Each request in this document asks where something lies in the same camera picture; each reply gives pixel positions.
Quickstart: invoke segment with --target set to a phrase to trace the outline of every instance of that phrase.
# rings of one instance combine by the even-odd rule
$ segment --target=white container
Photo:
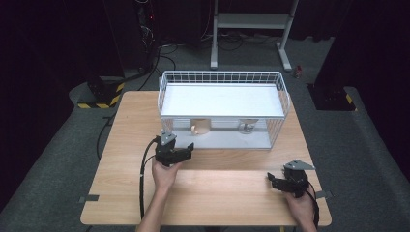
[[[158,109],[176,148],[272,149],[289,111],[280,72],[164,72]],[[211,119],[211,130],[192,134],[190,119]],[[241,122],[256,121],[250,133]]]

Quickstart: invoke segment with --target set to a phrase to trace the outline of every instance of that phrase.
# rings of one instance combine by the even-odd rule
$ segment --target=black cable on floor
[[[88,228],[85,230],[85,232],[90,232],[90,230],[93,228],[92,225],[88,226]]]
[[[165,52],[165,53],[161,53],[161,55],[171,54],[172,52],[175,52],[176,50],[178,50],[178,45],[177,45],[177,44],[171,44],[171,45],[168,45],[168,46],[175,46],[175,48],[174,48],[173,50],[171,50],[171,51],[168,51],[168,52]]]
[[[97,158],[99,160],[102,159],[102,157],[100,155],[100,140],[102,138],[103,131],[105,130],[106,127],[111,127],[112,126],[112,124],[110,124],[110,122],[115,117],[116,114],[117,114],[117,112],[115,112],[111,117],[103,117],[104,119],[106,119],[106,122],[105,122],[105,125],[102,127],[102,130],[100,131],[99,138],[97,139],[97,145],[96,145]]]
[[[238,45],[236,45],[234,48],[225,48],[222,46],[223,42],[226,43],[239,43]],[[242,37],[240,36],[227,36],[227,37],[222,37],[221,42],[218,44],[218,48],[220,48],[221,50],[225,50],[225,51],[233,51],[233,50],[237,50],[239,49],[242,45],[244,44],[244,40],[242,39]]]
[[[174,66],[174,71],[177,69],[177,65],[175,64],[174,60],[172,60],[171,58],[169,58],[167,56],[163,56],[163,55],[161,55],[160,57],[165,58],[165,59],[169,60],[170,62],[172,62],[172,65]]]
[[[161,52],[161,48],[158,49],[158,53],[157,53],[157,62],[155,63],[154,67],[152,68],[150,74],[148,75],[148,77],[145,79],[144,83],[142,83],[142,85],[137,89],[137,91],[140,91],[145,84],[148,82],[148,80],[150,79],[151,75],[154,73],[154,71],[157,69],[157,65],[158,62],[160,61],[160,52]]]

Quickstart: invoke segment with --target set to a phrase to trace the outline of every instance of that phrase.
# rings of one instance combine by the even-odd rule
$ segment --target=white metal frame
[[[284,47],[298,3],[299,0],[293,0],[289,14],[220,14],[218,12],[218,0],[215,0],[211,70],[218,68],[218,28],[259,28],[284,30],[281,42],[277,43],[277,48],[283,68],[288,72],[291,71],[292,67]]]

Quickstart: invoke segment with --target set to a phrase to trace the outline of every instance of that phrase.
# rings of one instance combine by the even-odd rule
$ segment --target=black equipment
[[[78,106],[114,107],[124,83],[144,76],[158,55],[156,4],[65,0],[61,15],[70,60],[87,81]]]
[[[174,150],[176,135],[165,131],[161,132],[161,137],[158,136],[157,147],[155,149],[155,158],[164,166],[189,160],[193,151],[193,143],[186,149]]]
[[[283,167],[285,180],[275,178],[274,175],[268,172],[268,179],[272,182],[272,188],[292,192],[296,198],[301,197],[309,186],[305,170],[314,170],[314,166],[295,159]]]

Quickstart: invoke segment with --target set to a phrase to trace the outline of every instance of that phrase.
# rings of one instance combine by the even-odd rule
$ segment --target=dark background
[[[156,23],[162,29],[162,38],[184,40],[183,34],[187,31],[180,28],[197,26],[199,30],[193,30],[189,39],[200,40],[206,28],[208,1],[188,1],[189,5],[185,5],[185,1],[188,0],[173,1],[174,5],[164,1],[163,4],[169,6],[158,9],[166,13],[156,17]],[[88,2],[91,5],[87,8],[91,7],[93,14],[106,17],[101,7],[102,0]],[[275,12],[286,12],[289,8],[289,4],[283,1],[252,1],[251,5],[245,0],[233,2],[235,4],[220,1],[220,10],[266,12],[267,9],[275,9]],[[318,79],[325,79],[324,85],[332,88],[351,85],[359,90],[366,110],[389,151],[403,173],[410,178],[407,171],[410,163],[407,141],[410,128],[406,120],[410,113],[407,106],[410,32],[405,20],[409,8],[403,3],[303,0],[300,1],[290,38],[303,40],[311,36],[320,41],[336,37]],[[190,6],[190,11],[183,6]],[[86,79],[77,68],[71,46],[67,43],[68,32],[64,26],[67,9],[64,1],[3,1],[0,7],[3,100],[0,207],[3,209],[54,133],[72,112],[70,90]],[[194,20],[175,18],[181,15]],[[108,62],[116,66],[105,68],[118,73],[124,67],[118,62],[121,57],[108,54],[108,50],[118,49],[118,44],[112,42],[113,32],[105,22],[102,20],[101,27],[96,28],[103,35],[96,43],[103,50],[99,52],[117,59]],[[97,65],[93,69],[97,73],[99,68]]]

